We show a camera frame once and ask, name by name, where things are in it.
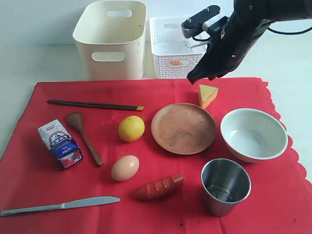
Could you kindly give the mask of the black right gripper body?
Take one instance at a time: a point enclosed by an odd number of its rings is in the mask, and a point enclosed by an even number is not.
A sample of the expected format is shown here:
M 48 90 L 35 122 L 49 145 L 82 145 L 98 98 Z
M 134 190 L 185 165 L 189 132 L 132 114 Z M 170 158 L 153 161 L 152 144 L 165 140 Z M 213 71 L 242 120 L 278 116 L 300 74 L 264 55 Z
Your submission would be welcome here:
M 230 16 L 204 56 L 205 76 L 224 76 L 235 70 L 266 30 L 265 19 Z

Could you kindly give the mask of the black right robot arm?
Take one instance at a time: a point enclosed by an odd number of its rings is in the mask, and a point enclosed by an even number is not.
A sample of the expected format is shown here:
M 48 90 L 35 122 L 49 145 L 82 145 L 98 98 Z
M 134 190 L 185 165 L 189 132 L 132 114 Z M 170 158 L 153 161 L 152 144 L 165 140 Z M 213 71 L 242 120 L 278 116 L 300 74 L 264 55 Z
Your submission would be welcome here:
M 311 17 L 310 0 L 235 0 L 230 17 L 221 15 L 218 5 L 208 6 L 181 24 L 187 39 L 202 32 L 209 35 L 204 39 L 206 53 L 187 79 L 194 84 L 203 78 L 220 78 L 240 65 L 271 24 Z

